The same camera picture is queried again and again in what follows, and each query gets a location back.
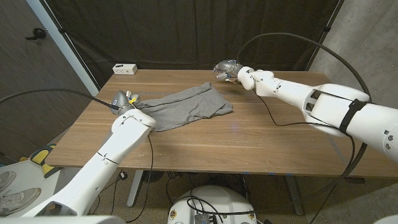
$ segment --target dark curtain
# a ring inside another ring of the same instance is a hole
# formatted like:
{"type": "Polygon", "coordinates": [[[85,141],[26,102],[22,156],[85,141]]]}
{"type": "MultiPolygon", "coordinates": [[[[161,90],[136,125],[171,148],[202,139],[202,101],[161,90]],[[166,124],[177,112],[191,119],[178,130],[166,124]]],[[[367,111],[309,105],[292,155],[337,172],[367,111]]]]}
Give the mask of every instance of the dark curtain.
{"type": "MultiPolygon", "coordinates": [[[[115,63],[211,69],[236,58],[241,46],[261,33],[290,32],[319,41],[338,0],[47,2],[103,86],[115,63]]],[[[263,70],[304,70],[314,50],[291,37],[269,37],[248,46],[241,61],[263,70]]]]}

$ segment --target door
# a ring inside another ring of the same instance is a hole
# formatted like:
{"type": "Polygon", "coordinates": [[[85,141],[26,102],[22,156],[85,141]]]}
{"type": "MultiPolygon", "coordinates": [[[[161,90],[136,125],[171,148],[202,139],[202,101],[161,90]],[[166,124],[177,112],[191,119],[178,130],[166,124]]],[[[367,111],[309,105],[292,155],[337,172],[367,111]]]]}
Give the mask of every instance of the door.
{"type": "MultiPolygon", "coordinates": [[[[50,35],[26,39],[34,28],[45,30],[25,0],[1,1],[0,98],[41,88],[90,94],[50,35]]],[[[1,104],[0,163],[30,156],[73,124],[89,102],[73,93],[40,92],[1,104]]]]}

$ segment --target shoe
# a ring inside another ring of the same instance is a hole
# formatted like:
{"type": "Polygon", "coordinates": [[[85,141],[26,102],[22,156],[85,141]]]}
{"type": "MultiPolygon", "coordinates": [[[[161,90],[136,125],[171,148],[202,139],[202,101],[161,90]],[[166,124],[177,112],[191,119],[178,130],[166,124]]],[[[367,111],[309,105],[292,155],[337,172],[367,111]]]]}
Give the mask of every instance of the shoe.
{"type": "Polygon", "coordinates": [[[7,171],[0,174],[0,192],[6,189],[12,181],[14,181],[17,174],[13,171],[7,171]]]}
{"type": "Polygon", "coordinates": [[[10,215],[28,207],[40,195],[40,188],[24,190],[0,198],[0,216],[10,215]]]}

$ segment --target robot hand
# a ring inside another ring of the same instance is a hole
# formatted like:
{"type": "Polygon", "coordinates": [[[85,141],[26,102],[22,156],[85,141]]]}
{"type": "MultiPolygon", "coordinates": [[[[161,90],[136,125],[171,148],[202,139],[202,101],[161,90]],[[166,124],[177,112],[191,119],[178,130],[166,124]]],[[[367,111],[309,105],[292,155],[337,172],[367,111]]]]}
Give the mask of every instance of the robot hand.
{"type": "Polygon", "coordinates": [[[218,63],[214,68],[213,72],[222,72],[217,75],[216,78],[219,80],[228,80],[229,78],[236,78],[242,65],[236,63],[236,60],[224,60],[218,63]]]}

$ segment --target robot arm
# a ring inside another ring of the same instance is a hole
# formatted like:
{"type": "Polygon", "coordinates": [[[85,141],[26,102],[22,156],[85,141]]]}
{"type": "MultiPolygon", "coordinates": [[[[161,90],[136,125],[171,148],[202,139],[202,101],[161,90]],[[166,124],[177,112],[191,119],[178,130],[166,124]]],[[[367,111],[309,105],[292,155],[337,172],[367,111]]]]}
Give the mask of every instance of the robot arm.
{"type": "Polygon", "coordinates": [[[281,80],[270,71],[255,71],[234,60],[220,62],[213,71],[237,77],[246,90],[255,90],[259,96],[276,97],[294,105],[306,122],[340,129],[312,125],[320,131],[334,136],[346,132],[398,162],[398,110],[366,103],[369,96],[359,90],[331,83],[308,86],[281,80]]]}
{"type": "Polygon", "coordinates": [[[118,168],[121,161],[148,136],[155,120],[144,114],[120,91],[114,98],[120,115],[113,123],[112,136],[81,168],[79,173],[58,193],[34,207],[23,217],[42,215],[86,215],[95,198],[118,168]],[[57,209],[47,212],[47,208],[57,209]]]}

